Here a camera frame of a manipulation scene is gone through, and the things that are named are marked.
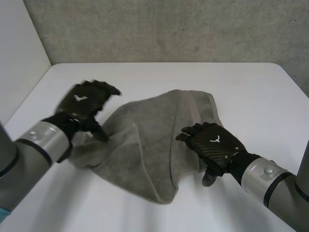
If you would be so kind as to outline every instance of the gray towel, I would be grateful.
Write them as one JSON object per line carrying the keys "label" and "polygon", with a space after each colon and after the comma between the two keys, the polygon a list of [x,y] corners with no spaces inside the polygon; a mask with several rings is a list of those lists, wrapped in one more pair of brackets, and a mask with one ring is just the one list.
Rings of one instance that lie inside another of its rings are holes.
{"label": "gray towel", "polygon": [[168,204],[183,174],[206,169],[193,151],[175,140],[183,127],[204,121],[222,125],[209,93],[173,90],[133,101],[103,124],[108,143],[79,133],[70,160],[129,192]]}

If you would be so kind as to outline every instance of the white table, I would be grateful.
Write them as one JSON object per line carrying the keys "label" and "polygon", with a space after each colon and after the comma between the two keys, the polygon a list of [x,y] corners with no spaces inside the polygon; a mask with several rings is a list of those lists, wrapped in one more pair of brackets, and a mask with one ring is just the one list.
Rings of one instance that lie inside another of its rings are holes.
{"label": "white table", "polygon": [[[67,90],[84,79],[106,81],[122,97],[117,107],[172,89],[211,93],[223,125],[248,151],[297,173],[309,139],[309,99],[271,63],[58,64],[42,78],[6,129],[16,139],[50,116]],[[211,188],[202,174],[183,178],[170,205],[157,205],[77,170],[56,164],[3,224],[1,232],[290,232],[284,222],[244,192],[231,175]]]}

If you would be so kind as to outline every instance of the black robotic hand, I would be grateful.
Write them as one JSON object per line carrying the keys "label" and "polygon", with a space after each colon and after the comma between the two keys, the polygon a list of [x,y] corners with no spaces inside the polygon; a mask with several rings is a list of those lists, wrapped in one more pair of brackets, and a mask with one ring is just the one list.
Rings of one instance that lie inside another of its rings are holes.
{"label": "black robotic hand", "polygon": [[203,178],[204,186],[212,185],[217,176],[228,173],[234,154],[246,151],[234,135],[216,123],[196,123],[183,128],[182,132],[176,140],[185,142],[208,166]]}
{"label": "black robotic hand", "polygon": [[84,81],[75,85],[64,97],[56,114],[70,116],[78,131],[90,131],[96,139],[106,141],[108,136],[96,122],[95,116],[111,95],[120,94],[118,89],[106,82]]}

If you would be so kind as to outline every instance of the wrist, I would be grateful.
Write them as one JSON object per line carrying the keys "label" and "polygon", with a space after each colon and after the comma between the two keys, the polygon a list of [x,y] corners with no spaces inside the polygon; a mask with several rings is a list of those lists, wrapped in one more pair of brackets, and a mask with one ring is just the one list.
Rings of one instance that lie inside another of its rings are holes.
{"label": "wrist", "polygon": [[228,166],[229,172],[241,184],[242,176],[247,167],[256,159],[261,158],[259,155],[248,153],[247,151],[240,151],[235,154]]}
{"label": "wrist", "polygon": [[68,140],[71,141],[75,133],[78,131],[78,124],[68,114],[64,112],[56,113],[55,115],[45,118],[43,122],[49,122],[61,129]]}

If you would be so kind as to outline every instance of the black ring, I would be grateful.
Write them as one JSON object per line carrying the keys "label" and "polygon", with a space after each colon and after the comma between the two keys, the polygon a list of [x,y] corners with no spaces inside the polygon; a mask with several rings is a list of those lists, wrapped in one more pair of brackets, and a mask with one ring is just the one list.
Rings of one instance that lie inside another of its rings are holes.
{"label": "black ring", "polygon": [[47,154],[47,152],[42,149],[39,145],[35,144],[34,142],[32,141],[29,141],[27,139],[17,139],[16,142],[19,142],[19,143],[23,143],[23,144],[26,144],[28,146],[31,146],[33,147],[34,149],[36,149],[47,161],[49,167],[52,166],[53,164],[53,161],[52,159],[50,158],[50,156]]}
{"label": "black ring", "polygon": [[0,177],[4,176],[5,174],[7,174],[17,163],[18,161],[18,154],[15,155],[15,158],[13,159],[13,161],[0,172]]}
{"label": "black ring", "polygon": [[309,203],[309,196],[307,194],[305,194],[297,185],[297,183],[295,183],[295,189],[297,191],[297,193],[306,201]]}
{"label": "black ring", "polygon": [[268,189],[265,193],[265,196],[264,196],[264,200],[263,200],[263,203],[267,208],[268,208],[268,203],[269,203],[270,197],[271,197],[273,191],[275,190],[275,188],[281,183],[282,180],[284,180],[285,178],[287,178],[290,175],[292,175],[292,173],[290,173],[290,172],[282,173],[268,187]]}

